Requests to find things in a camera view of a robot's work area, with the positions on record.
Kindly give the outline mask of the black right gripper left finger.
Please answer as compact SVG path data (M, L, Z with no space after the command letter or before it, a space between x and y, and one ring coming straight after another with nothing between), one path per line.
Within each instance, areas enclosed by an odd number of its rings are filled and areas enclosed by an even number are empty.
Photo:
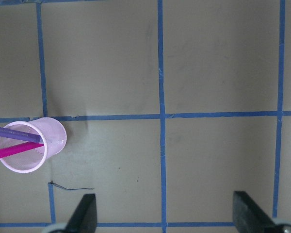
M97 228L97 202L95 194L85 194L68 221L65 233L94 233Z

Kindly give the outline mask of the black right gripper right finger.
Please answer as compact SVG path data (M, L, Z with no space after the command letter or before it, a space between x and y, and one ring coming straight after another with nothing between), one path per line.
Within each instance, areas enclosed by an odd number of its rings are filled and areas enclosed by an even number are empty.
M245 191L234 191L232 220L239 233L277 233L276 224Z

